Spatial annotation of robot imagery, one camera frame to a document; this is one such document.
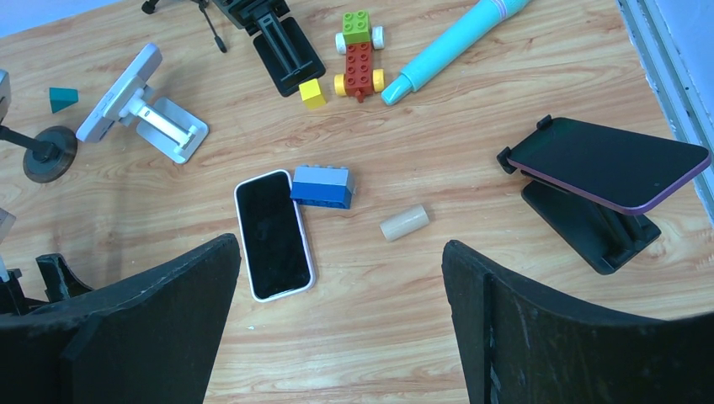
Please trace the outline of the purple dark smartphone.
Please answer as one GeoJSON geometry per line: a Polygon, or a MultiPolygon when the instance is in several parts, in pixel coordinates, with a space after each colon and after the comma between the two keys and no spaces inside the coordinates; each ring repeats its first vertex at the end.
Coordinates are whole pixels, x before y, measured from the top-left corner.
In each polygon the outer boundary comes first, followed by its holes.
{"type": "Polygon", "coordinates": [[[656,207],[711,164],[699,145],[565,117],[545,117],[535,131],[498,154],[519,169],[624,215],[656,207]]]}

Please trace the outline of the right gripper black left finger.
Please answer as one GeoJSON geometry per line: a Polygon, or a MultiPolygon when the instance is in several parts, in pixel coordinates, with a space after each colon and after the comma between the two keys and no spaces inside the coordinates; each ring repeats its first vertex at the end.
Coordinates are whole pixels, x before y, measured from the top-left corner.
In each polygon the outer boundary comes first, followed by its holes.
{"type": "Polygon", "coordinates": [[[114,284],[1,314],[4,403],[201,403],[240,269],[231,233],[114,284]]]}

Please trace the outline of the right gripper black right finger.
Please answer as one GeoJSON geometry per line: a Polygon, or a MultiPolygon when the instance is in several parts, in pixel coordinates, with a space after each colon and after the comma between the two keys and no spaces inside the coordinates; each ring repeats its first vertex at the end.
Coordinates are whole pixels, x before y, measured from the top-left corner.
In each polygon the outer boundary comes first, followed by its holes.
{"type": "Polygon", "coordinates": [[[527,278],[456,240],[442,255],[472,403],[710,403],[713,316],[637,316],[527,278]]]}

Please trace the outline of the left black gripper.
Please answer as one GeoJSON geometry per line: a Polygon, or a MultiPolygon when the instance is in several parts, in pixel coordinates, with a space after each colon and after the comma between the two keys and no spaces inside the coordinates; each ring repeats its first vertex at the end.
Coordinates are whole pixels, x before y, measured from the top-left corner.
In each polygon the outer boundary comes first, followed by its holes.
{"type": "MultiPolygon", "coordinates": [[[[49,302],[68,300],[93,291],[93,288],[83,283],[72,272],[60,253],[40,255],[35,261],[45,282],[45,294],[49,302]]],[[[19,283],[21,276],[19,268],[12,268],[7,272],[6,280],[1,278],[2,315],[23,316],[45,304],[42,300],[24,295],[19,283]]]]}

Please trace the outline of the pink case smartphone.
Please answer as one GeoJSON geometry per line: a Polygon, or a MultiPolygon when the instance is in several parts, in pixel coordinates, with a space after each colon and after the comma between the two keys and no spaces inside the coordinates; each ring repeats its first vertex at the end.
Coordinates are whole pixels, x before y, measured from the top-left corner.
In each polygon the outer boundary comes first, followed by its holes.
{"type": "Polygon", "coordinates": [[[317,279],[291,191],[284,169],[246,179],[233,191],[249,286],[261,303],[309,290],[317,279]]]}

